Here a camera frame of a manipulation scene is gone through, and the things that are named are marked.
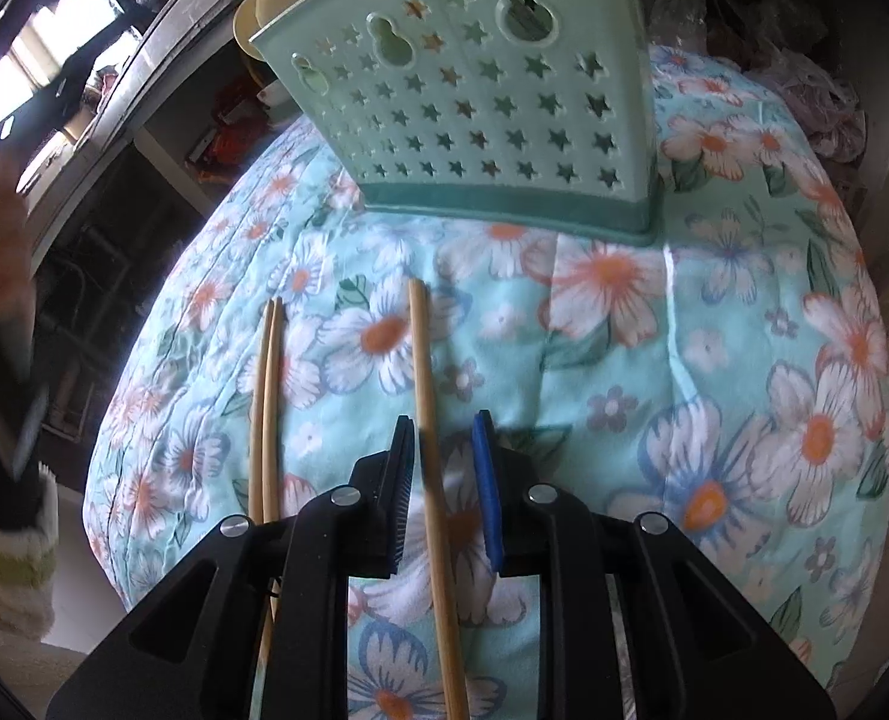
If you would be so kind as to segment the white fleece sleeve forearm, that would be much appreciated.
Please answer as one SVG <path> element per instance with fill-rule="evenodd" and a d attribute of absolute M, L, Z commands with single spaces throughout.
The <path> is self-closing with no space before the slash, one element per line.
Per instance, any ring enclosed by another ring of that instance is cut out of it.
<path fill-rule="evenodd" d="M 53 624 L 58 494 L 49 468 L 31 461 L 13 479 L 0 463 L 0 629 L 39 640 Z"/>

